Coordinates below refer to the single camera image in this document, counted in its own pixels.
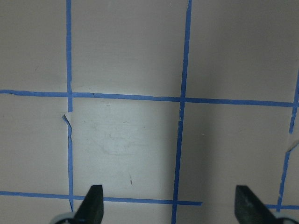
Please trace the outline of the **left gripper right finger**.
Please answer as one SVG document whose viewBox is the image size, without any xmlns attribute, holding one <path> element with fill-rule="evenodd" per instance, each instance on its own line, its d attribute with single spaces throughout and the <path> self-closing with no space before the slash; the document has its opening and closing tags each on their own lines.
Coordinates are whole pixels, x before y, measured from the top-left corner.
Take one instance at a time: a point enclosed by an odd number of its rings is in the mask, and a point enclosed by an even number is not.
<svg viewBox="0 0 299 224">
<path fill-rule="evenodd" d="M 297 224 L 294 218 L 274 215 L 246 185 L 235 188 L 235 217 L 240 224 Z"/>
</svg>

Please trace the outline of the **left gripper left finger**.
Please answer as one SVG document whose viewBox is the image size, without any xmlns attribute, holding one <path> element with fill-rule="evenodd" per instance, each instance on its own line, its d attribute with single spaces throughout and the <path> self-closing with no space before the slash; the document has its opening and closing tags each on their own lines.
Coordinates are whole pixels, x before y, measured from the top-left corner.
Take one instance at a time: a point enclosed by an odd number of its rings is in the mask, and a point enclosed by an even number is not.
<svg viewBox="0 0 299 224">
<path fill-rule="evenodd" d="M 103 219 L 103 187 L 92 185 L 77 212 L 54 217 L 52 224 L 100 224 Z"/>
</svg>

